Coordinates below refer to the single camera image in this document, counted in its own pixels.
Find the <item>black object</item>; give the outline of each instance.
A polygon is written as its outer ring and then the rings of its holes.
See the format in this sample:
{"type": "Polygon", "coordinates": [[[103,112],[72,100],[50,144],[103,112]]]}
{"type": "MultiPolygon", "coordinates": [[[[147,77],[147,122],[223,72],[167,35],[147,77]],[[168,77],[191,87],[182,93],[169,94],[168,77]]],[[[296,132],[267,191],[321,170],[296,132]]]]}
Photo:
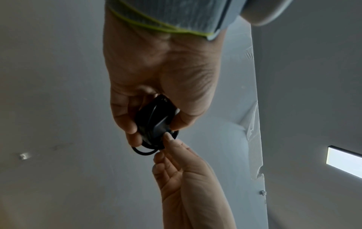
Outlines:
{"type": "Polygon", "coordinates": [[[170,123],[175,116],[177,108],[164,95],[157,96],[152,102],[137,112],[135,123],[137,131],[142,136],[142,146],[153,149],[151,152],[141,152],[135,147],[132,149],[143,156],[151,155],[164,149],[162,136],[169,132],[176,139],[178,131],[171,131],[170,123]]]}

